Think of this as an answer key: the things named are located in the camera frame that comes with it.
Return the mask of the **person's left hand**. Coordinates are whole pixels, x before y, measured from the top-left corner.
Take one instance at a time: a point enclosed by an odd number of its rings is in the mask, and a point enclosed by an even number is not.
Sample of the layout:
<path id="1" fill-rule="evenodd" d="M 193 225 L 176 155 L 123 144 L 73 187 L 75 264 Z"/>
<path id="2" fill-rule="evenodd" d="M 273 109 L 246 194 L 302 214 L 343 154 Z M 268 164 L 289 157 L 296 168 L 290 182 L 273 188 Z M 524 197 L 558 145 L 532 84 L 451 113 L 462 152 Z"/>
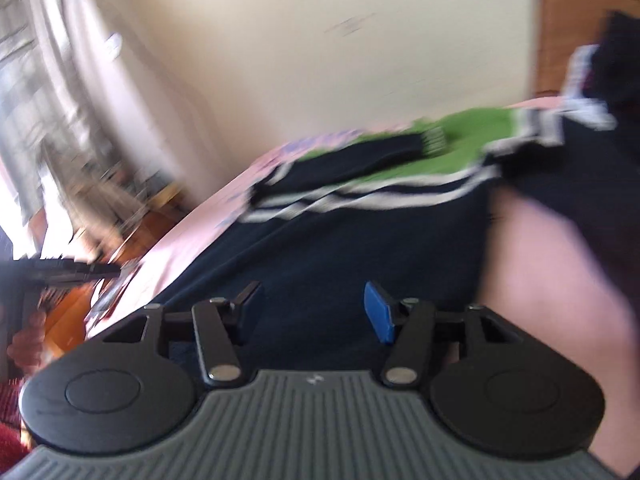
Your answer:
<path id="1" fill-rule="evenodd" d="M 46 319 L 47 315 L 36 311 L 30 316 L 27 327 L 13 337 L 6 349 L 9 359 L 25 376 L 41 370 L 46 360 Z"/>

